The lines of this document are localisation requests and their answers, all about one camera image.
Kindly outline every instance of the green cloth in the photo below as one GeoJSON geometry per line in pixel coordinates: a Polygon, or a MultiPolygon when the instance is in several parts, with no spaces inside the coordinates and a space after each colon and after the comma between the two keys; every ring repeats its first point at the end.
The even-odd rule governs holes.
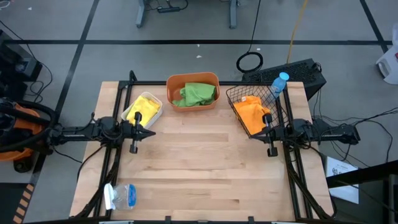
{"type": "Polygon", "coordinates": [[[204,83],[186,83],[180,90],[182,100],[173,100],[178,107],[209,105],[214,101],[216,87],[204,83]]]}

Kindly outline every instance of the blue bottle cap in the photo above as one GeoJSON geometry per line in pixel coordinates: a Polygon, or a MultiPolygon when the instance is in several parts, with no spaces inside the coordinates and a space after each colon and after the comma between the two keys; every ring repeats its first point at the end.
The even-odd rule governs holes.
{"type": "Polygon", "coordinates": [[[289,80],[289,75],[286,72],[281,72],[281,73],[279,73],[279,78],[287,81],[287,80],[289,80]]]}

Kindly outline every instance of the yellow cloth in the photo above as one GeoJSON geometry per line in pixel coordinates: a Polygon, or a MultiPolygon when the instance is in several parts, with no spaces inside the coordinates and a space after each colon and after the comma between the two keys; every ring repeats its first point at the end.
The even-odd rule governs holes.
{"type": "Polygon", "coordinates": [[[270,114],[271,111],[262,107],[259,97],[244,96],[242,102],[234,103],[234,107],[250,134],[257,134],[266,127],[262,122],[262,116],[270,114]]]}
{"type": "Polygon", "coordinates": [[[155,116],[155,114],[158,112],[160,108],[160,105],[158,105],[156,102],[152,100],[148,100],[147,98],[143,96],[138,96],[137,100],[134,102],[134,105],[131,107],[128,115],[127,115],[127,120],[131,123],[134,124],[136,120],[134,119],[134,116],[136,112],[140,112],[142,115],[141,124],[143,127],[148,124],[148,122],[155,116]]]}

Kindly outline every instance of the wooden table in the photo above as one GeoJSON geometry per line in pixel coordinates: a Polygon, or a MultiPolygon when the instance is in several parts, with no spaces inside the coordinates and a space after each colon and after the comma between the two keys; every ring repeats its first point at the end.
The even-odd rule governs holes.
{"type": "MultiPolygon", "coordinates": [[[[112,115],[117,86],[117,82],[102,83],[97,118],[112,115]]],[[[294,118],[311,121],[303,84],[287,86],[294,118]]],[[[227,102],[228,88],[221,86],[213,110],[177,113],[167,103],[165,86],[133,86],[131,103],[148,91],[164,103],[164,112],[150,128],[156,135],[140,142],[137,154],[129,153],[131,140],[124,141],[118,183],[136,186],[137,205],[114,211],[113,220],[164,220],[167,215],[172,220],[247,221],[248,216],[257,221],[294,220],[283,148],[275,142],[279,156],[268,157],[267,144],[248,139],[227,102]]],[[[85,158],[98,146],[89,142],[85,158]]],[[[82,210],[98,188],[104,152],[81,170],[70,215],[82,210]]],[[[302,150],[302,160],[309,191],[331,215],[321,159],[302,150]]],[[[299,190],[298,198],[305,217],[299,190]]]]}

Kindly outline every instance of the wheel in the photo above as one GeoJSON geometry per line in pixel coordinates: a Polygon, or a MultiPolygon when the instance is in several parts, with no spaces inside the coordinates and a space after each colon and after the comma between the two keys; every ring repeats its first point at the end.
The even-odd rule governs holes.
{"type": "Polygon", "coordinates": [[[32,169],[32,157],[25,157],[14,161],[14,170],[19,173],[25,173],[32,169]]]}

